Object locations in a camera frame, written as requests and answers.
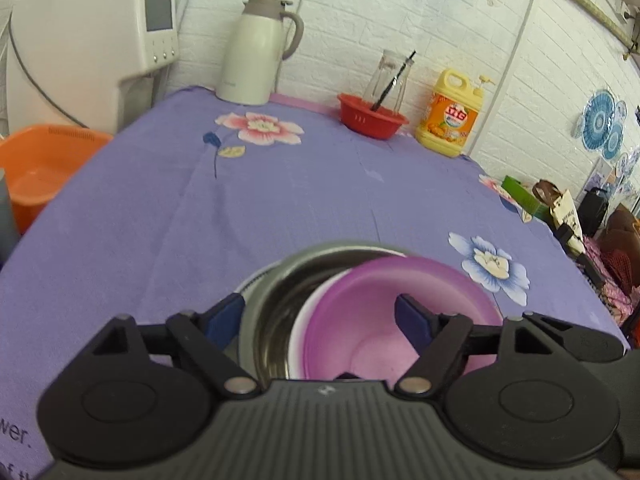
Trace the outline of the purple plastic bowl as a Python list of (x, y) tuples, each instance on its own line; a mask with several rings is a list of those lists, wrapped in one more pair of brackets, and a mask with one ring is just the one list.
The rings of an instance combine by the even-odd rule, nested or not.
[(401, 294), (436, 314), (460, 313), (483, 325), (502, 322), (494, 300), (480, 285), (433, 259), (391, 256), (350, 270), (317, 311), (306, 380), (352, 373), (389, 385), (397, 382), (418, 358), (395, 323), (395, 300)]

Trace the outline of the white floral ceramic bowl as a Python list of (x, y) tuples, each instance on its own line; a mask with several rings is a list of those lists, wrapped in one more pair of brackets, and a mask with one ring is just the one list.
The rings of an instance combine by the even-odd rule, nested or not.
[(310, 356), (310, 345), (317, 331), (320, 308), (323, 298), (330, 289), (352, 270), (346, 269), (331, 276), (317, 286), (303, 301), (296, 315), (288, 340), (288, 378), (305, 380), (307, 378), (307, 362)]

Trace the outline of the brown bag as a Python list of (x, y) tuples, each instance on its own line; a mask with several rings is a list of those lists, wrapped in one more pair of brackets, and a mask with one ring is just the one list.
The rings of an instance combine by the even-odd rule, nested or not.
[(629, 295), (639, 286), (639, 220), (619, 204), (608, 217), (597, 244), (608, 272)]

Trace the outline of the white thermos jug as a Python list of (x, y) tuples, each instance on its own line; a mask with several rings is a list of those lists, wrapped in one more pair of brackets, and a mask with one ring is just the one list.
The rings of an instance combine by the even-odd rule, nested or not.
[(264, 105), (276, 84), (279, 65), (302, 41), (305, 25), (288, 10), (291, 1), (246, 0), (224, 51), (218, 99), (241, 105)]

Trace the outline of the orange plastic basin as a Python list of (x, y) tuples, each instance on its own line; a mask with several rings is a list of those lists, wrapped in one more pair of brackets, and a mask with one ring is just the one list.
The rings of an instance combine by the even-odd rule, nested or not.
[(1, 168), (18, 232), (25, 234), (66, 182), (111, 140), (108, 133), (63, 125), (34, 125), (3, 139)]

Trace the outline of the beige paper bag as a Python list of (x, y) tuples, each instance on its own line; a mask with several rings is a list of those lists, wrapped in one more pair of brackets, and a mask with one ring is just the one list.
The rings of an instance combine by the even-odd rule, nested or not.
[(549, 208), (554, 232), (560, 243), (574, 256), (583, 255), (586, 252), (584, 236), (570, 190), (561, 191), (552, 182), (539, 180), (533, 187), (533, 193)]

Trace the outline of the stainless steel bowl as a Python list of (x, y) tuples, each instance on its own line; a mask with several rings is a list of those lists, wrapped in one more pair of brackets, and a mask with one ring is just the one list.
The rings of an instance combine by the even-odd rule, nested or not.
[(323, 281), (368, 261), (410, 256), (389, 244), (338, 240), (308, 247), (280, 261), (242, 295), (238, 362), (263, 385), (288, 377), (288, 340), (303, 301)]

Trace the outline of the purple floral tablecloth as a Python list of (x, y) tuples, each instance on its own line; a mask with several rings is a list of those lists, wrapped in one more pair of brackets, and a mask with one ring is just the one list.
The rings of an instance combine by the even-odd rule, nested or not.
[(273, 103), (262, 112), (298, 142), (226, 157), (240, 142), (224, 124), (232, 112), (202, 88), (161, 102), (66, 183), (2, 268), (1, 463), (12, 477), (50, 464), (40, 394), (113, 316), (206, 310), (321, 243), (382, 242), (460, 268), (450, 235), (481, 237), (524, 266), (529, 310), (617, 332), (548, 226), (506, 208), (476, 162)]

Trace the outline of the white floral plate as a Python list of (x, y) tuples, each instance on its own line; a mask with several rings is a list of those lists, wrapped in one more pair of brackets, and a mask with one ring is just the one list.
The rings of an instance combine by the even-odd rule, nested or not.
[(280, 266), (280, 261), (275, 261), (273, 263), (268, 264), (268, 266), (263, 266), (253, 274), (250, 274), (248, 278), (246, 278), (242, 283), (238, 285), (238, 287), (234, 290), (237, 294), (245, 295), (249, 292), (256, 283), (258, 283), (265, 275), (271, 272), (273, 269)]

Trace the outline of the yellow dish soap bottle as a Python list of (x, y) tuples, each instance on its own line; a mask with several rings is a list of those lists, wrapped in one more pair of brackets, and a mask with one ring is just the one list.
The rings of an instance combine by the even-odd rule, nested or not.
[(494, 83), (488, 76), (480, 75), (480, 82), (474, 84), (453, 68), (443, 70), (434, 85), (427, 113), (416, 127), (416, 140), (436, 153), (448, 157), (461, 155), (482, 111), (485, 86)]

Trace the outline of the white water dispenser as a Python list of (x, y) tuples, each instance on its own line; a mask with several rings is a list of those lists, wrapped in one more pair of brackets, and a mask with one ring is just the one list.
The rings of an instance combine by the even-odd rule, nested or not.
[(52, 124), (119, 133), (151, 108), (155, 76), (178, 58), (176, 0), (15, 0), (9, 130)]

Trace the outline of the red plastic colander basket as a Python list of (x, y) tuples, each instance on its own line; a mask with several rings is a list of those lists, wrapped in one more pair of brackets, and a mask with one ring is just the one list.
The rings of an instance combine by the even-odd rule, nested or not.
[(371, 104), (359, 96), (340, 93), (337, 99), (340, 101), (342, 124), (362, 136), (387, 141), (409, 123), (409, 119), (403, 114), (384, 106), (378, 110), (371, 110)]

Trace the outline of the grey cylinder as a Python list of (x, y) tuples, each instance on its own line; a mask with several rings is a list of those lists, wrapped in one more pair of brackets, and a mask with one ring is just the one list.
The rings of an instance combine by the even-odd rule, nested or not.
[(6, 172), (1, 170), (0, 183), (0, 262), (4, 266), (21, 239), (14, 219)]

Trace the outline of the green box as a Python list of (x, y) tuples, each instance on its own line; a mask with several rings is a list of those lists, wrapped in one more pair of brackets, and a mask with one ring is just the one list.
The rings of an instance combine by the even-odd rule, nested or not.
[(505, 176), (502, 187), (528, 214), (544, 222), (550, 220), (549, 207), (519, 180)]

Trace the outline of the blue wall decoration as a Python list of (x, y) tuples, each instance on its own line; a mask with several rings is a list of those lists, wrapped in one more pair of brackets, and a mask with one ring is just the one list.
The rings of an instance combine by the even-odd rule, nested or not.
[(582, 140), (587, 151), (599, 152), (605, 160), (616, 159), (623, 146), (627, 116), (625, 101), (616, 99), (611, 90), (598, 90), (578, 115), (572, 137)]

